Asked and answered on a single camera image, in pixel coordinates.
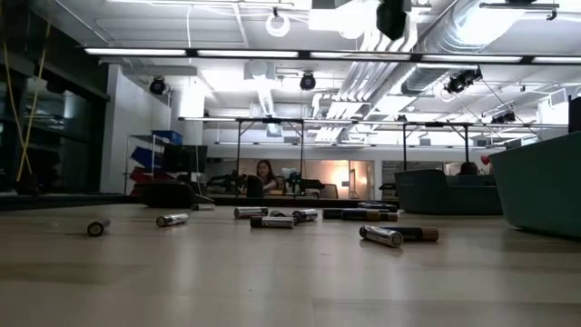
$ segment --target wooden floor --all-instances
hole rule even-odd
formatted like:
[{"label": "wooden floor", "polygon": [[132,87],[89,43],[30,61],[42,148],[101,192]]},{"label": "wooden floor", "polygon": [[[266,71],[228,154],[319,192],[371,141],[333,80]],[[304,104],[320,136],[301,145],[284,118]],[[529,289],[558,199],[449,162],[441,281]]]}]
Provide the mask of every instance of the wooden floor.
[{"label": "wooden floor", "polygon": [[[360,223],[251,230],[221,207],[160,229],[160,213],[0,213],[0,325],[581,326],[581,244],[498,218],[403,214],[440,242],[391,249]],[[97,217],[110,232],[86,237]]]}]

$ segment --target ceiling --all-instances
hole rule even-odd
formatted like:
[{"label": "ceiling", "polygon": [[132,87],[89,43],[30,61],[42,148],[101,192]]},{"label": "ceiling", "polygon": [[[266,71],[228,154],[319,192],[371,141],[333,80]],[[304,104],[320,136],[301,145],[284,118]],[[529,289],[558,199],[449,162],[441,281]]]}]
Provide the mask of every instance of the ceiling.
[{"label": "ceiling", "polygon": [[[570,5],[573,0],[556,0]],[[438,17],[452,0],[429,0],[432,10],[422,13],[419,35]],[[552,0],[538,0],[552,3]],[[290,31],[283,37],[270,35],[265,28],[269,9],[247,9],[234,7],[189,7],[154,6],[147,4],[111,3],[106,0],[33,0],[33,9],[44,15],[59,29],[79,43],[87,46],[126,47],[197,47],[197,48],[265,48],[265,49],[310,49],[310,50],[357,50],[363,37],[344,38],[337,31],[313,31],[309,21],[310,0],[299,2],[304,10],[289,12],[297,19],[290,20]],[[546,12],[529,14],[518,20],[495,42],[486,47],[491,54],[574,54],[581,46],[581,34],[571,33],[579,28],[581,7],[578,12],[571,6],[559,12],[555,21],[545,19]],[[187,19],[190,24],[188,43]],[[202,73],[212,96],[207,97],[208,108],[248,108],[258,102],[257,93],[242,85],[244,60],[210,59],[143,59],[132,60],[132,69],[178,65],[193,65]],[[313,92],[302,92],[298,87],[301,72],[312,71],[319,89],[339,89],[348,76],[351,63],[341,62],[275,62],[277,72],[284,81],[272,91],[275,103],[310,104]],[[466,113],[466,107],[481,113],[503,102],[515,101],[518,111],[525,120],[533,119],[536,101],[556,91],[564,84],[581,84],[581,68],[577,67],[532,67],[483,65],[485,81],[497,95],[480,83],[470,87],[456,98],[440,96],[441,85],[436,85],[432,98],[419,98],[412,106],[414,113],[434,114]],[[183,78],[175,78],[182,84]],[[525,92],[521,84],[526,84]]]}]

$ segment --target person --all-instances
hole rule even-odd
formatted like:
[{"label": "person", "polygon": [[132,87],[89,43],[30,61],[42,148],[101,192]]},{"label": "person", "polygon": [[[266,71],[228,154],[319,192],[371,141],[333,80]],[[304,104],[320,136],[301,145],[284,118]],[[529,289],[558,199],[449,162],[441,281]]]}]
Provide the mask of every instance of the person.
[{"label": "person", "polygon": [[478,175],[478,166],[475,163],[465,162],[460,166],[460,173],[457,176]]},{"label": "person", "polygon": [[276,177],[272,172],[271,162],[268,160],[260,160],[256,165],[256,175],[262,179],[264,191],[274,190],[278,187]]}]

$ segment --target monitor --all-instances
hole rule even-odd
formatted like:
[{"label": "monitor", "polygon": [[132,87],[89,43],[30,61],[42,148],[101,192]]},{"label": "monitor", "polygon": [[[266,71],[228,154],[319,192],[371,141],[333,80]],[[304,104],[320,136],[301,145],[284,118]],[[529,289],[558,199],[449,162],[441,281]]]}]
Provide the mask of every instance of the monitor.
[{"label": "monitor", "polygon": [[168,173],[204,173],[207,145],[166,145],[162,168]]}]

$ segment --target white wall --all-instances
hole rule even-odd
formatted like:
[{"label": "white wall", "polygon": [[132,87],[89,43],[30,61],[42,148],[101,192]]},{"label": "white wall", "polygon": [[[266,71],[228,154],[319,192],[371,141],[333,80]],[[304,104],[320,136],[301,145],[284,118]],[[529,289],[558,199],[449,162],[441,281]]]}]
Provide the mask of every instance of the white wall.
[{"label": "white wall", "polygon": [[[116,64],[109,66],[107,93],[111,101],[105,113],[101,192],[123,193],[126,158],[136,145],[150,147],[131,139],[127,154],[128,135],[167,129],[171,109],[123,75],[121,67]],[[127,162],[130,173],[137,163],[131,159]],[[133,182],[129,181],[127,193],[132,189]]]}]

